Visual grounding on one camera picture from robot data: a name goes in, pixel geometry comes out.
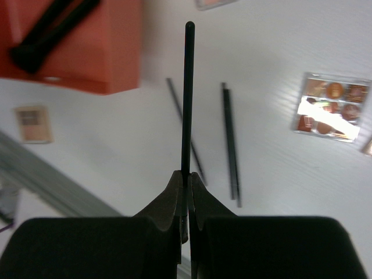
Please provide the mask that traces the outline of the large black makeup brush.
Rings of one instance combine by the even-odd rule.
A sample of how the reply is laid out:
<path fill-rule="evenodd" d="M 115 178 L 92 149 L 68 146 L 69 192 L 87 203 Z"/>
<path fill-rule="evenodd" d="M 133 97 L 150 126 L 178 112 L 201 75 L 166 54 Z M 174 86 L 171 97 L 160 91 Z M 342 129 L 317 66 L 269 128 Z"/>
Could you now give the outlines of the large black makeup brush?
<path fill-rule="evenodd" d="M 53 1 L 26 37 L 9 50 L 12 62 L 29 74 L 43 65 L 52 50 L 98 5 L 99 1 L 81 1 L 58 25 L 49 26 L 71 5 L 72 1 Z"/>

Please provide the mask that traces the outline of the thin black makeup brush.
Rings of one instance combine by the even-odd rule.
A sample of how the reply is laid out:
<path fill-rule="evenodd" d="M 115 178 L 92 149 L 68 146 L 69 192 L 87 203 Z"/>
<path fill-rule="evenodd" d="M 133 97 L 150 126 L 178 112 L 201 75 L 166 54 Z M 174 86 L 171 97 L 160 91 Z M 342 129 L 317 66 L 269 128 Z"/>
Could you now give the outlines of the thin black makeup brush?
<path fill-rule="evenodd" d="M 190 172 L 191 157 L 193 156 L 197 171 L 204 183 L 207 182 L 205 170 L 201 162 L 194 140 L 192 139 L 192 92 L 187 88 L 183 93 L 183 105 L 178 98 L 173 79 L 166 78 L 166 84 L 173 99 L 179 119 L 182 123 L 182 143 L 181 143 L 181 171 L 183 174 Z"/>

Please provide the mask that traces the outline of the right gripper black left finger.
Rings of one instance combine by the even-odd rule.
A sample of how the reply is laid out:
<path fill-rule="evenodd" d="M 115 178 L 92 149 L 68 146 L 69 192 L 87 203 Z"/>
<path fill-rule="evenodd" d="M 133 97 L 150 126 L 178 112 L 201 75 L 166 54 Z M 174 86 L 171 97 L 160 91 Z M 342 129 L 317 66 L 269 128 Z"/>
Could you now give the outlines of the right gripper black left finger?
<path fill-rule="evenodd" d="M 183 178 L 132 217 L 36 218 L 12 235 L 2 278 L 176 278 Z"/>

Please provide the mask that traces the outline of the orange drawer organizer box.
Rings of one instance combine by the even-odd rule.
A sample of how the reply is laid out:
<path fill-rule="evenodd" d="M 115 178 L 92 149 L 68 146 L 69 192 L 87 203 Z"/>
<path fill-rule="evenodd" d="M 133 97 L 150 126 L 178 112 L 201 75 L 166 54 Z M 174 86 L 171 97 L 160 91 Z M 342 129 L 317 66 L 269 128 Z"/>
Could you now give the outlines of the orange drawer organizer box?
<path fill-rule="evenodd" d="M 18 68 L 9 50 L 22 41 L 50 4 L 1 1 L 1 78 L 98 95 L 139 87 L 142 1 L 100 1 L 46 57 L 36 74 Z"/>

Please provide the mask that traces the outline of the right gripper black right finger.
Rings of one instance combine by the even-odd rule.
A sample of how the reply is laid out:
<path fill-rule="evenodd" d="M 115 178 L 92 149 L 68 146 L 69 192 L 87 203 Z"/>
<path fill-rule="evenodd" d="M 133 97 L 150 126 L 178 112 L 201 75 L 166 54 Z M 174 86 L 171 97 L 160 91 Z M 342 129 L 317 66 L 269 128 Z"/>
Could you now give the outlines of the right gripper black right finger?
<path fill-rule="evenodd" d="M 192 278 L 366 278 L 348 232 L 322 216 L 237 216 L 188 178 Z"/>

